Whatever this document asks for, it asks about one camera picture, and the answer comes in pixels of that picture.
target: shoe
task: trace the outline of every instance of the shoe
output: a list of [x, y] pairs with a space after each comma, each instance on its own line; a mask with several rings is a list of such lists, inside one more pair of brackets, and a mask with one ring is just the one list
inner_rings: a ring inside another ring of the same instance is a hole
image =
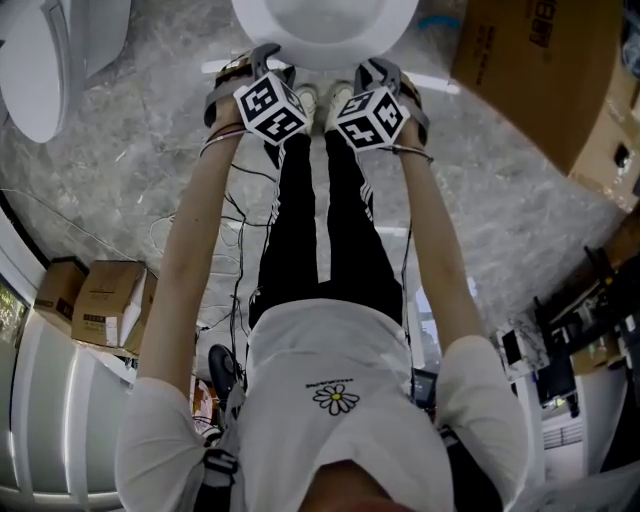
[[227, 398], [238, 381], [237, 363], [234, 365], [233, 354], [224, 345], [213, 345], [209, 349], [209, 374], [213, 390], [220, 400], [220, 409], [227, 409]]
[[336, 119], [347, 102], [353, 97], [353, 84], [344, 80], [336, 82], [329, 91], [329, 97], [331, 98], [331, 103], [327, 114], [327, 122], [324, 126], [324, 133], [338, 129]]
[[296, 95], [302, 103], [302, 108], [307, 115], [307, 135], [311, 135], [311, 129], [313, 128], [313, 120], [316, 117], [316, 110], [318, 109], [318, 89], [312, 84], [302, 84], [296, 87]]

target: toilet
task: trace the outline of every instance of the toilet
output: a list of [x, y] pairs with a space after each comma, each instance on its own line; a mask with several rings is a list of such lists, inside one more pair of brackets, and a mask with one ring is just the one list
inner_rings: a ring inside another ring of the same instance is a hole
[[86, 79], [122, 51], [130, 9], [131, 0], [0, 3], [0, 94], [27, 137], [60, 133]]
[[306, 69], [350, 68], [386, 52], [411, 22], [418, 0], [232, 0], [257, 45]]

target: backpack strap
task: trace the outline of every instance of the backpack strap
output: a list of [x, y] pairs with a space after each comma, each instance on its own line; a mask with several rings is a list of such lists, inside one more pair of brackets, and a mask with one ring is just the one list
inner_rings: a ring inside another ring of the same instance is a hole
[[224, 413], [226, 430], [216, 446], [205, 452], [204, 480], [194, 506], [195, 512], [244, 512], [244, 477], [238, 463], [240, 442], [237, 420], [245, 399], [241, 384], [231, 390]]
[[455, 432], [445, 427], [440, 431], [440, 437], [449, 455], [456, 511], [501, 512], [504, 510], [498, 489], [478, 466]]

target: marble floor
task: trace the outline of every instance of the marble floor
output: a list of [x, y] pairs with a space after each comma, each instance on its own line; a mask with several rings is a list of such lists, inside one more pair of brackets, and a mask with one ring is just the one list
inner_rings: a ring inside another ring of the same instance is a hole
[[[447, 78], [457, 32], [447, 26], [419, 29], [426, 15], [461, 18], [464, 0], [421, 1], [414, 22], [388, 56], [406, 71]], [[128, 40], [118, 60], [89, 80], [78, 112], [46, 145], [28, 141], [8, 121], [0, 131], [0, 184], [33, 194], [108, 249], [36, 201], [6, 195], [49, 257], [143, 259], [152, 269], [206, 136], [202, 108], [213, 76], [203, 62], [229, 59], [251, 47], [230, 0], [134, 0]], [[326, 89], [343, 73], [301, 70], [302, 80]], [[423, 90], [431, 118], [428, 150], [457, 228], [478, 304], [489, 328], [545, 296], [623, 217], [615, 205], [564, 179], [508, 122], [470, 93]], [[375, 223], [399, 271], [408, 226], [406, 190], [396, 157], [366, 154], [364, 170], [375, 197]], [[274, 175], [255, 138], [245, 137], [238, 165]], [[316, 185], [319, 271], [328, 275], [329, 247], [323, 220], [328, 174], [323, 141], [312, 151]], [[273, 184], [232, 172], [229, 191], [248, 218], [267, 220]], [[233, 208], [225, 213], [236, 216]], [[247, 228], [245, 276], [240, 300], [255, 286], [264, 229]], [[229, 312], [239, 259], [235, 226], [224, 225], [200, 318], [213, 325]], [[291, 258], [295, 258], [292, 241]], [[409, 293], [419, 287], [415, 255], [408, 267]], [[228, 333], [228, 320], [214, 329]]]

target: flower print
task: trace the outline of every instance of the flower print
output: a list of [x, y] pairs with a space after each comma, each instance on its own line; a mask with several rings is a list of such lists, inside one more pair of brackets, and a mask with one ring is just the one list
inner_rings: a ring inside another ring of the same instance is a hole
[[359, 396], [345, 393], [344, 390], [345, 387], [342, 384], [325, 386], [316, 390], [316, 396], [313, 397], [313, 400], [318, 402], [323, 409], [328, 409], [331, 416], [337, 416], [341, 412], [349, 412], [360, 400]]

